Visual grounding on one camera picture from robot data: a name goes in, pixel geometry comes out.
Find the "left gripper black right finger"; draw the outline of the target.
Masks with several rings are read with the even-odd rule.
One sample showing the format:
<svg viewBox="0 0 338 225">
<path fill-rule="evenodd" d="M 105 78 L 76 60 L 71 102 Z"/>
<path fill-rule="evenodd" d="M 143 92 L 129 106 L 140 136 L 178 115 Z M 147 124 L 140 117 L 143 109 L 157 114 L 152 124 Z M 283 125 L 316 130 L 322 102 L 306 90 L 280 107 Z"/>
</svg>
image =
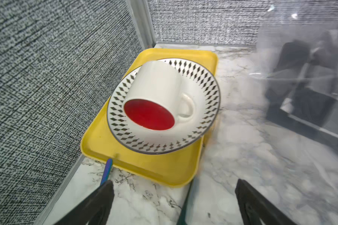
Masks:
<svg viewBox="0 0 338 225">
<path fill-rule="evenodd" d="M 235 193 L 245 225 L 296 225 L 247 181 L 239 179 Z"/>
</svg>

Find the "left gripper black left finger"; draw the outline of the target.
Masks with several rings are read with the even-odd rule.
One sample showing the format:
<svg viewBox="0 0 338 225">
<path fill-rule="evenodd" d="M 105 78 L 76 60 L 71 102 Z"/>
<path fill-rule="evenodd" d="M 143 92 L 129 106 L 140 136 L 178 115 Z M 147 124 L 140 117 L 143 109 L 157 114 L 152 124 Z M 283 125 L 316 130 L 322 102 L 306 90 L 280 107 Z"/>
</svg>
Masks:
<svg viewBox="0 0 338 225">
<path fill-rule="evenodd" d="M 114 185 L 108 180 L 73 210 L 56 222 L 57 225 L 105 225 L 114 201 Z"/>
</svg>

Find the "black white checkered shirt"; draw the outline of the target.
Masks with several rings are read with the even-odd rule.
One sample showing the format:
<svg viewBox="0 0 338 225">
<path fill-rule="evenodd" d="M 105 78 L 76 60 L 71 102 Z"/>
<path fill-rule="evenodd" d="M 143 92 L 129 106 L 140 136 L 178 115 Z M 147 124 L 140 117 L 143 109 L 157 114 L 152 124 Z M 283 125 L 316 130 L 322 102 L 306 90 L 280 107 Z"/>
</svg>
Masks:
<svg viewBox="0 0 338 225">
<path fill-rule="evenodd" d="M 338 152 L 338 25 L 262 33 L 267 119 Z"/>
</svg>

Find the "clear plastic vacuum bag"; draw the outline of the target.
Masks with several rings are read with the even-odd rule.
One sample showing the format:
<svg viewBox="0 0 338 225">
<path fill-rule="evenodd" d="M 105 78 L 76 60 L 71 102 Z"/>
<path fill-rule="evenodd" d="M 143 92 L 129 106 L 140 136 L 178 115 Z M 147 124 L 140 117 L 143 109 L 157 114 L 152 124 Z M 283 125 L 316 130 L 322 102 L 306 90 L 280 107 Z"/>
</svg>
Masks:
<svg viewBox="0 0 338 225">
<path fill-rule="evenodd" d="M 189 225 L 338 225 L 338 1 L 278 1 L 223 110 Z"/>
</svg>

